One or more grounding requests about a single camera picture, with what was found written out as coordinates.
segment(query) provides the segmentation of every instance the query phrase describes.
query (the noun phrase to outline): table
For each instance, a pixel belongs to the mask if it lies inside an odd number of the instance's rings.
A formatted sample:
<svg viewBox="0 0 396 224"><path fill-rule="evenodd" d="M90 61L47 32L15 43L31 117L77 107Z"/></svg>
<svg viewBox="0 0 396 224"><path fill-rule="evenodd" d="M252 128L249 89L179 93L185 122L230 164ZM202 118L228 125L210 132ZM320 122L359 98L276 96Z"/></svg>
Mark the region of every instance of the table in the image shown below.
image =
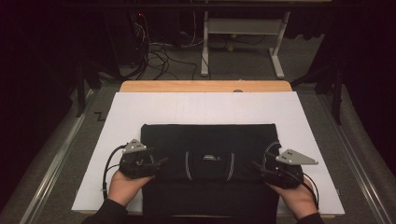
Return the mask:
<svg viewBox="0 0 396 224"><path fill-rule="evenodd" d="M296 92L286 81L127 81L114 98L110 112L72 210L94 213L102 204L102 175L111 151L140 139L143 124L257 124L275 123L283 150L293 148L319 162L303 166L318 185L324 217L343 215L326 164L306 120ZM116 154L110 165L120 161ZM107 175L107 183L115 169ZM130 214L142 214L139 192L128 205ZM283 201L279 216L291 213Z"/></svg>
<svg viewBox="0 0 396 224"><path fill-rule="evenodd" d="M332 0L295 0L292 2L331 2ZM230 2L230 0L217 0L216 2ZM290 0L232 0L231 2L291 2ZM205 12L204 23L204 46L202 50L201 76L209 74L209 49L207 40L209 34L242 34L242 35L276 35L276 43L273 48L269 48L269 54L273 63L276 77L285 78L277 56L280 44L288 25L290 12L286 11L282 19L279 20L241 20L241 19L210 19L209 13Z"/></svg>

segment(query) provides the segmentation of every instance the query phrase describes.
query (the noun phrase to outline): white paper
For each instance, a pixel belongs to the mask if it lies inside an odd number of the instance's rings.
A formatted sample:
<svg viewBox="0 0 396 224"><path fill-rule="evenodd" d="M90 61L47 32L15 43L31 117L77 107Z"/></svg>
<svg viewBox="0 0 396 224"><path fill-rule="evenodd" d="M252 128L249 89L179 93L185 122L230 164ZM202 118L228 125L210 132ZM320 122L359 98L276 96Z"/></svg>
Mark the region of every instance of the white paper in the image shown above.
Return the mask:
<svg viewBox="0 0 396 224"><path fill-rule="evenodd" d="M103 202L102 177L114 148L140 139L144 124L268 124L274 123L282 145L318 161L303 166L319 188L320 211L344 214L326 164L309 127L296 92L118 92L92 154L72 210L97 211ZM118 164L116 153L110 166ZM107 183L117 168L107 174ZM131 213L142 212L142 195L128 205ZM281 202L279 214L290 211Z"/></svg>

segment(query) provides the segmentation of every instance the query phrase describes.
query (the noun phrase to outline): hand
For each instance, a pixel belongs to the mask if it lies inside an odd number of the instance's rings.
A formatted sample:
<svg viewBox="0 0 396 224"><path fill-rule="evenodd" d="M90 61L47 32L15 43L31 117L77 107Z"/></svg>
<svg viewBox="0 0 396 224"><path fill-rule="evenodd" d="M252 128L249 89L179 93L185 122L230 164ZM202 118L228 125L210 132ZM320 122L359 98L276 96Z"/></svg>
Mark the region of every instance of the hand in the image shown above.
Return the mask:
<svg viewBox="0 0 396 224"><path fill-rule="evenodd" d="M116 171L111 178L107 198L126 207L137 192L147 184L153 176L131 179L122 172Z"/></svg>
<svg viewBox="0 0 396 224"><path fill-rule="evenodd" d="M312 188L311 182L307 179L304 179L304 182L309 188ZM303 185L296 189L282 189L274 185L267 185L282 197L283 202L285 202L297 220L315 214L318 211L315 207L314 197Z"/></svg>

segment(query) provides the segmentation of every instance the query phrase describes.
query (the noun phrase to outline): black bag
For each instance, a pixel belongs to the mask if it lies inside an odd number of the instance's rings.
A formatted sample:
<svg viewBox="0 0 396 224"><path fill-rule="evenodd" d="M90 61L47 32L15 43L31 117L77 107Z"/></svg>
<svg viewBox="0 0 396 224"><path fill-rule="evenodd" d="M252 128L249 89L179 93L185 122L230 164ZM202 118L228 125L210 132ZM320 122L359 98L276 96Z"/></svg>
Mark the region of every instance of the black bag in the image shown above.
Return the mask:
<svg viewBox="0 0 396 224"><path fill-rule="evenodd" d="M279 154L275 124L144 125L141 142L169 160L143 187L145 216L265 217L276 220L278 195L252 161Z"/></svg>

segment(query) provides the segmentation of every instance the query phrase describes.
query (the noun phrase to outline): black sleeve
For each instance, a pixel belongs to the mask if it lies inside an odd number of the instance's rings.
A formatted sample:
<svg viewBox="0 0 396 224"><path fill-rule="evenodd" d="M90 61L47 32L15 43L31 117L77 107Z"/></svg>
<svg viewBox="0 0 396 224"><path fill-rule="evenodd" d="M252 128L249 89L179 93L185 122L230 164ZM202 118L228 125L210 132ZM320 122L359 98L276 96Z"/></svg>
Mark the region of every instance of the black sleeve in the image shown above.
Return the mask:
<svg viewBox="0 0 396 224"><path fill-rule="evenodd" d="M85 218L81 224L121 224L127 214L124 206L106 199L96 214Z"/></svg>
<svg viewBox="0 0 396 224"><path fill-rule="evenodd" d="M296 224L324 224L323 219L319 213L303 217Z"/></svg>

